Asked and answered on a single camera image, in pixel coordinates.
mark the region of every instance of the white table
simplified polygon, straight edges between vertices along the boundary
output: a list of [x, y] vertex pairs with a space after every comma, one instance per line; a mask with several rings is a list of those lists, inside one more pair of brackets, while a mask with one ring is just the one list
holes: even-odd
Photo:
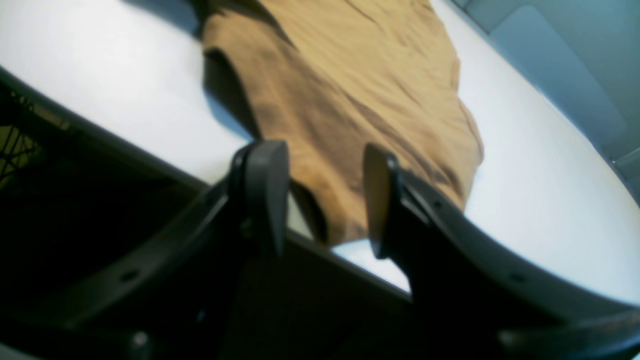
[[[608, 164], [444, 0], [460, 95], [486, 146], [467, 216], [516, 253], [640, 304], [640, 209]], [[0, 66], [81, 118], [206, 183], [250, 137], [202, 86], [182, 0], [2, 0]], [[300, 212], [290, 226], [308, 234]], [[366, 241], [336, 253], [406, 288]]]

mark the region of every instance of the tan fabric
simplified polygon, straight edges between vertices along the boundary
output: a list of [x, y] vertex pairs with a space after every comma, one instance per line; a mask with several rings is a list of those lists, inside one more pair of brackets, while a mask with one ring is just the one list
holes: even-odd
[[483, 160], [460, 63], [428, 0], [210, 1], [208, 53], [235, 69], [266, 139], [326, 217], [328, 245], [365, 238], [365, 145], [464, 208]]

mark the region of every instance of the brown cloth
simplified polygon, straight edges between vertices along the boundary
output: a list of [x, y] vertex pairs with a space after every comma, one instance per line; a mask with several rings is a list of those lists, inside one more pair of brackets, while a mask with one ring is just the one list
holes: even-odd
[[205, 52], [236, 73], [260, 136], [289, 144], [291, 176], [324, 215], [316, 233], [327, 245], [367, 237], [369, 142], [464, 208], [483, 144], [458, 98], [456, 51], [428, 0], [209, 6]]

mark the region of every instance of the screw hole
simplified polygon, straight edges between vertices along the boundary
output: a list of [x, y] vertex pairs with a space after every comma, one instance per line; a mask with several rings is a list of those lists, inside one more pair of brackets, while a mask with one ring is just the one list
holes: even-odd
[[120, 282], [129, 282], [138, 277], [140, 274], [137, 270], [131, 270], [130, 272], [126, 272], [120, 276]]
[[519, 284], [524, 284], [525, 282], [527, 282], [527, 277], [522, 274], [511, 273], [509, 277], [511, 278], [512, 281], [515, 281]]

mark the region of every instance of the white surface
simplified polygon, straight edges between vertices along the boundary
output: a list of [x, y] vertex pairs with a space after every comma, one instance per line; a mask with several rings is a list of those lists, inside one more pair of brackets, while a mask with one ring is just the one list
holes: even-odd
[[[462, 60], [460, 94], [486, 146], [469, 218], [566, 279], [640, 304], [640, 210], [631, 196], [564, 116], [442, 0], [432, 2]], [[189, 21], [167, 21], [121, 0], [2, 0], [0, 65], [120, 138], [215, 183], [248, 136], [205, 96]], [[304, 231], [299, 213], [292, 216]], [[359, 249], [345, 256], [358, 262], [370, 253]], [[384, 266], [369, 267], [392, 274]]]

